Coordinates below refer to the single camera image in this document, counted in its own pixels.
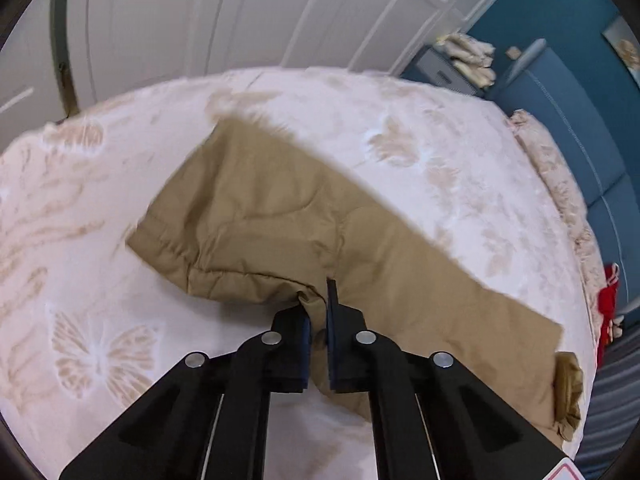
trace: cabinet panel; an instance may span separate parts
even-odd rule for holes
[[[309,0],[225,0],[210,72],[278,65]]]
[[[353,63],[353,69],[390,70],[437,15],[438,7],[429,0],[398,0]]]
[[[80,104],[204,74],[220,1],[69,0],[72,71],[88,63],[79,74],[89,79],[77,85]]]
[[[314,64],[348,66],[392,0],[345,0],[324,35]]]

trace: folded clothes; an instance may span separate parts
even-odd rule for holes
[[[484,75],[484,73],[480,72],[481,68],[469,66],[467,63],[463,63],[460,60],[455,60],[453,62],[453,66],[478,88],[486,88],[487,86],[494,84],[494,80],[489,79]]]
[[[490,57],[473,54],[449,40],[445,40],[442,44],[442,48],[445,54],[447,54],[451,59],[459,59],[469,65],[491,66],[493,61]]]
[[[447,39],[453,41],[454,43],[457,43],[459,46],[471,52],[472,54],[476,54],[476,56],[486,56],[491,58],[493,58],[494,56],[495,47],[491,43],[478,41],[476,40],[476,38],[472,38],[471,36],[462,34],[462,32],[454,32],[453,34],[449,34]]]

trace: wall picture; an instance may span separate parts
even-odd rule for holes
[[[621,17],[617,17],[603,32],[640,87],[640,43]]]

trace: butterfly pattern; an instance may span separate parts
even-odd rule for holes
[[[158,361],[159,328],[137,325],[105,344],[83,333],[69,314],[51,307],[48,311],[54,366],[66,393],[81,400],[103,384],[126,408],[149,389]]]

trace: wall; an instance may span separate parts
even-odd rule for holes
[[[0,51],[0,153],[23,131],[66,117],[51,55],[50,1],[32,0]]]
[[[602,35],[617,14],[611,0],[497,0],[469,34],[497,47],[498,74],[507,48],[546,38],[604,119],[640,203],[640,89]]]

